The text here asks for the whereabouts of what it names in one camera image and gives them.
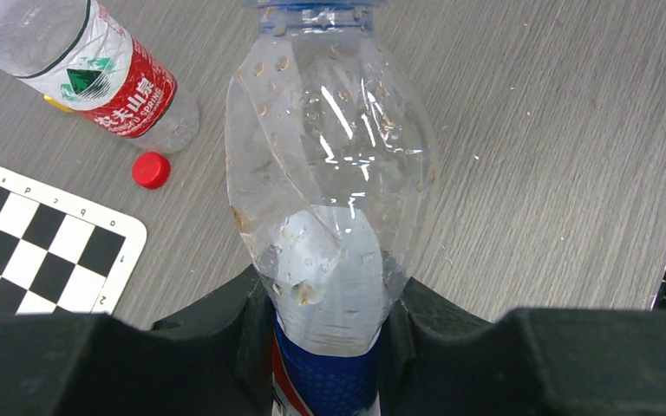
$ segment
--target plastic bottle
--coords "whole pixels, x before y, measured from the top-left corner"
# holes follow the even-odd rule
[[[0,0],[0,69],[147,150],[199,129],[195,99],[95,0]]]
[[[228,196],[277,309],[288,414],[376,414],[379,331],[434,183],[423,105],[373,31],[383,0],[247,0],[226,103]]]

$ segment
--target gray table surface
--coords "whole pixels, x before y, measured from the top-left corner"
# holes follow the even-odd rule
[[[239,0],[105,0],[195,92],[199,137],[150,192],[138,149],[0,72],[0,166],[147,225],[115,315],[146,328],[250,261],[225,194]],[[392,0],[378,32],[442,155],[417,277],[489,320],[518,305],[648,308],[666,258],[666,2]]]

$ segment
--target bottle label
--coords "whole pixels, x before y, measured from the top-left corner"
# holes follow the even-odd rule
[[[65,56],[26,84],[121,137],[146,133],[172,103],[174,76],[96,0]]]
[[[378,345],[357,357],[317,355],[297,346],[275,320],[272,387],[288,416],[373,416],[376,408]]]

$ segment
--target green triangle logo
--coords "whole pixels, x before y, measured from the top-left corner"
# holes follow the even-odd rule
[[[103,74],[102,71],[94,71],[92,69],[68,69],[70,85],[76,94],[80,94],[88,89],[101,74]]]

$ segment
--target blue bottle neck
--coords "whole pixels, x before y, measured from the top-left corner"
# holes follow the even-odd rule
[[[372,36],[372,8],[352,4],[295,4],[259,9],[261,36],[315,36],[330,32]]]

